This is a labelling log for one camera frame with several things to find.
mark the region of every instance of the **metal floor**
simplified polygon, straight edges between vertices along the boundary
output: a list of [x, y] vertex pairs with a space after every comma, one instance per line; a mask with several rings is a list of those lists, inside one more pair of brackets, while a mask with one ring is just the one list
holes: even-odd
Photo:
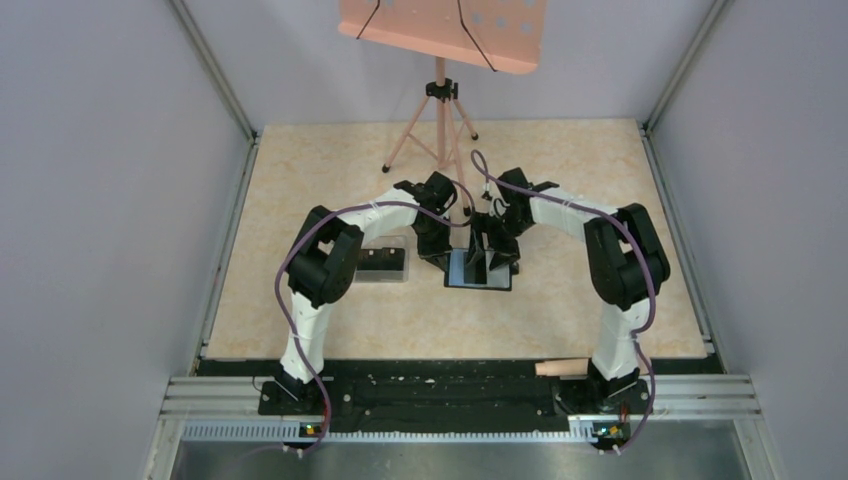
[[303, 460], [258, 444], [184, 442], [173, 480], [747, 479], [729, 421], [655, 422], [625, 455], [584, 444], [326, 444]]

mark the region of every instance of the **pink music stand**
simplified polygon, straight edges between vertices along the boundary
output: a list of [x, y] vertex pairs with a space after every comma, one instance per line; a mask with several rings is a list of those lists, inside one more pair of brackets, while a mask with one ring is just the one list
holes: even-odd
[[[532, 72], [539, 64], [546, 7], [547, 0], [339, 0], [340, 32], [436, 57], [436, 81], [427, 85], [418, 110], [383, 164], [384, 173], [410, 138], [436, 160], [437, 168], [448, 166], [453, 158], [458, 180], [465, 184], [459, 162], [459, 134], [467, 127], [472, 139], [477, 140], [479, 135], [459, 103], [457, 84], [445, 77], [445, 59], [508, 73]], [[411, 133], [430, 97], [441, 102], [436, 110], [438, 153]], [[459, 131], [451, 104], [462, 117]], [[451, 132], [451, 152], [447, 155], [446, 119]], [[469, 214], [465, 196], [462, 204]]]

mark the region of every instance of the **black cable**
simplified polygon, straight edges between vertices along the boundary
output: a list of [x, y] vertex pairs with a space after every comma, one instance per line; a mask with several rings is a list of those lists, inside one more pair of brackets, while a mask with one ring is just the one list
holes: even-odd
[[371, 12], [371, 16], [368, 17], [368, 20], [365, 22], [365, 25], [362, 26], [362, 30], [359, 31], [359, 35], [356, 36], [357, 40], [359, 40], [359, 37], [362, 36], [362, 32], [365, 31], [365, 27], [367, 27], [368, 24], [371, 23], [371, 19], [374, 18], [374, 14], [377, 13], [377, 9], [379, 9], [379, 8], [380, 8], [380, 0], [377, 0], [377, 6], [374, 7], [374, 11]]
[[497, 72], [497, 70], [495, 70], [495, 67], [492, 65], [492, 62], [489, 61], [489, 57], [486, 56], [486, 54], [483, 52], [483, 49], [480, 48], [480, 45], [477, 44], [477, 40], [474, 40], [474, 36], [471, 35], [471, 32], [468, 31], [468, 27], [465, 26], [465, 19], [462, 18], [462, 1], [456, 0], [456, 6], [459, 8], [459, 24], [462, 25], [462, 29], [465, 30], [465, 33], [466, 35], [468, 35], [468, 38], [470, 38], [471, 41], [474, 42], [474, 46], [477, 47], [477, 51], [480, 52], [480, 55], [483, 55], [483, 60], [485, 60], [486, 63], [489, 64], [489, 68], [491, 68], [493, 72]]

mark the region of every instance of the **small box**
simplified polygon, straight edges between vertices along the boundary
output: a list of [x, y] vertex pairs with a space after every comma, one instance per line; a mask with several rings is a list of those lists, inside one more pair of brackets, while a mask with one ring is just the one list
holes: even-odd
[[405, 282], [409, 277], [407, 243], [405, 235], [391, 235], [363, 245], [354, 283]]

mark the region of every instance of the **wire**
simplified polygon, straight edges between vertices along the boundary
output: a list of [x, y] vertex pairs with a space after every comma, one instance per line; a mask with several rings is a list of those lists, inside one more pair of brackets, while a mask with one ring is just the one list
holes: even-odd
[[[480, 163], [478, 163], [477, 158], [475, 158], [475, 157], [479, 157], [479, 161], [480, 161], [480, 163], [482, 163], [482, 166], [480, 165]], [[616, 230], [618, 230], [621, 233], [622, 236], [624, 236], [625, 240], [627, 240], [627, 243], [629, 243], [630, 246], [633, 247], [633, 253], [636, 255], [636, 260], [639, 263], [640, 269], [642, 270], [642, 276], [645, 278], [645, 284], [646, 284], [647, 290], [648, 290], [649, 310], [648, 310], [648, 319], [645, 321], [645, 324], [643, 326], [639, 327], [639, 328], [635, 328], [635, 329], [631, 330], [630, 336], [633, 339], [633, 346], [636, 349], [636, 354], [639, 356], [639, 358], [642, 359], [643, 362], [645, 362], [645, 366], [648, 369], [648, 376], [650, 377], [650, 383], [651, 383], [651, 393], [648, 397], [648, 408], [645, 410], [645, 415], [642, 416], [642, 420], [639, 422], [639, 425], [636, 427], [636, 430], [633, 432], [633, 434], [630, 436], [630, 438], [627, 440], [627, 442], [625, 442], [624, 445], [622, 445], [621, 448], [619, 448], [619, 450], [618, 450], [619, 453], [623, 452], [624, 450], [630, 448], [630, 446], [633, 444], [633, 441], [636, 440], [636, 438], [639, 436], [640, 433], [642, 433], [642, 430], [645, 427], [645, 422], [647, 422], [648, 416], [651, 412], [651, 409], [654, 406], [654, 397], [656, 396], [656, 389], [655, 389], [655, 387], [656, 387], [656, 378], [655, 378], [656, 375], [654, 374], [654, 369], [651, 366], [651, 363], [648, 361], [647, 357], [642, 352], [642, 347], [639, 345], [639, 341], [638, 341], [638, 338], [637, 338], [637, 336], [640, 333], [643, 333], [646, 330], [648, 330], [649, 328], [651, 328], [651, 325], [654, 324], [654, 318], [656, 317], [656, 313], [657, 313], [657, 294], [656, 294], [656, 290], [654, 289], [653, 279], [651, 278], [651, 271], [648, 268], [648, 262], [647, 262], [647, 260], [645, 260], [645, 255], [642, 253], [642, 249], [639, 247], [639, 244], [636, 242], [636, 239], [627, 230], [627, 228], [621, 222], [619, 222], [615, 217], [613, 217], [612, 215], [610, 215], [610, 214], [608, 214], [604, 211], [601, 211], [601, 210], [598, 210], [598, 209], [595, 209], [595, 208], [592, 208], [592, 207], [587, 207], [585, 205], [580, 205], [579, 203], [574, 203], [572, 201], [569, 201], [566, 204], [565, 201], [561, 198], [556, 198], [556, 197], [552, 197], [550, 195], [545, 195], [544, 193], [541, 193], [541, 192], [534, 192], [533, 190], [528, 190], [526, 188], [516, 187], [515, 185], [511, 185], [509, 183], [501, 181], [501, 180], [495, 178], [492, 174], [489, 173], [489, 166], [486, 163], [486, 157], [484, 157], [483, 153], [481, 153], [477, 149], [474, 149], [474, 150], [471, 151], [471, 164], [474, 165], [474, 168], [476, 168], [477, 171], [479, 171], [481, 174], [483, 174], [483, 176], [486, 177], [487, 180], [491, 180], [492, 182], [494, 182], [498, 186], [507, 188], [509, 190], [512, 190], [512, 191], [515, 191], [515, 192], [518, 192], [518, 193], [523, 193], [524, 195], [528, 195], [528, 196], [531, 196], [531, 197], [538, 197], [538, 198], [541, 198], [542, 200], [547, 200], [549, 202], [566, 205], [567, 207], [571, 207], [571, 208], [573, 208], [577, 211], [581, 211], [581, 212], [584, 212], [584, 213], [588, 213], [590, 215], [595, 215], [595, 216], [603, 218], [604, 220], [606, 220], [610, 224], [612, 224], [612, 226], [615, 227]]]
[[[464, 185], [462, 185], [461, 183], [459, 183], [455, 180], [451, 180], [451, 182], [454, 185], [458, 186], [462, 190], [463, 194], [466, 195], [469, 202], [471, 202], [471, 211], [472, 211], [471, 218], [474, 218], [474, 212], [476, 211], [476, 206], [474, 205], [474, 198], [471, 196], [471, 192], [469, 192], [468, 189]], [[298, 333], [297, 333], [297, 326], [295, 325], [294, 319], [292, 319], [291, 314], [289, 313], [288, 309], [286, 308], [286, 304], [283, 302], [283, 296], [282, 296], [282, 293], [280, 292], [280, 281], [283, 278], [283, 273], [285, 273], [286, 269], [288, 268], [289, 264], [291, 263], [292, 259], [297, 254], [297, 252], [300, 251], [301, 247], [303, 247], [303, 245], [307, 241], [309, 241], [309, 239], [311, 239], [321, 229], [321, 227], [323, 227], [324, 225], [326, 225], [332, 219], [338, 217], [339, 215], [344, 215], [344, 214], [350, 213], [350, 212], [357, 212], [357, 211], [360, 211], [360, 210], [370, 210], [370, 209], [374, 208], [374, 206], [377, 206], [377, 207], [407, 207], [407, 208], [412, 208], [412, 209], [418, 210], [419, 212], [433, 218], [437, 222], [442, 223], [442, 224], [447, 225], [447, 226], [452, 227], [452, 228], [462, 228], [462, 227], [466, 227], [466, 226], [471, 224], [471, 218], [469, 218], [465, 223], [452, 223], [452, 222], [444, 219], [443, 217], [440, 217], [439, 215], [436, 215], [435, 213], [433, 213], [433, 212], [431, 212], [431, 211], [429, 211], [429, 210], [427, 210], [427, 209], [425, 209], [425, 208], [423, 208], [419, 205], [416, 205], [414, 203], [401, 202], [401, 201], [397, 201], [397, 200], [374, 202], [374, 203], [367, 203], [367, 204], [363, 204], [363, 205], [354, 205], [354, 206], [351, 206], [351, 207], [345, 207], [345, 208], [342, 208], [340, 210], [330, 212], [329, 215], [327, 215], [326, 217], [319, 220], [311, 229], [309, 229], [300, 238], [300, 240], [298, 240], [294, 244], [294, 246], [291, 248], [288, 255], [286, 255], [286, 258], [283, 260], [283, 263], [280, 264], [280, 268], [279, 268], [279, 270], [277, 270], [277, 275], [274, 278], [274, 294], [277, 297], [277, 303], [280, 305], [280, 309], [283, 311], [283, 315], [286, 317], [286, 321], [288, 322], [289, 328], [291, 329], [292, 338], [294, 339], [294, 346], [295, 346], [295, 349], [297, 350], [297, 354], [300, 357], [301, 361], [303, 361], [303, 364], [306, 367], [306, 370], [309, 372], [310, 375], [312, 375], [312, 378], [315, 379], [315, 383], [318, 385], [318, 389], [321, 391], [321, 396], [324, 398], [324, 405], [326, 407], [326, 414], [324, 415], [324, 421], [321, 424], [321, 433], [316, 438], [315, 443], [313, 443], [312, 445], [307, 447], [306, 450], [303, 451], [303, 455], [306, 455], [307, 453], [312, 452], [324, 440], [324, 437], [327, 434], [328, 426], [329, 426], [329, 423], [330, 423], [330, 418], [332, 417], [332, 414], [333, 414], [333, 407], [330, 404], [330, 394], [327, 392], [327, 387], [324, 385], [324, 382], [321, 380], [321, 377], [318, 375], [318, 372], [316, 372], [315, 368], [312, 366], [312, 364], [309, 363], [309, 359], [306, 357], [306, 353], [304, 353], [303, 347], [300, 344], [300, 337], [298, 336]]]
[[471, 32], [468, 31], [468, 27], [465, 26], [465, 19], [462, 17], [462, 1], [456, 0], [456, 6], [457, 8], [459, 8], [459, 24], [462, 25], [462, 29], [465, 30], [465, 34], [468, 35], [468, 38], [470, 38], [471, 41], [474, 43], [474, 46], [477, 47], [477, 51], [480, 52], [480, 55], [483, 55], [483, 60], [485, 60], [486, 63], [489, 64], [489, 68], [491, 68], [493, 72], [497, 72], [497, 70], [495, 70], [494, 65], [492, 65], [492, 62], [489, 61], [489, 57], [486, 56], [486, 53], [483, 52], [482, 48], [480, 48], [480, 45], [477, 43], [477, 40], [474, 40], [474, 36], [471, 35]]
[[374, 14], [377, 13], [377, 10], [380, 8], [380, 0], [377, 0], [377, 5], [374, 7], [374, 11], [371, 12], [371, 16], [368, 17], [368, 20], [365, 21], [365, 25], [362, 26], [362, 30], [359, 31], [359, 34], [356, 36], [356, 39], [359, 40], [359, 37], [362, 36], [362, 32], [365, 31], [365, 27], [371, 23], [371, 19], [374, 18]]

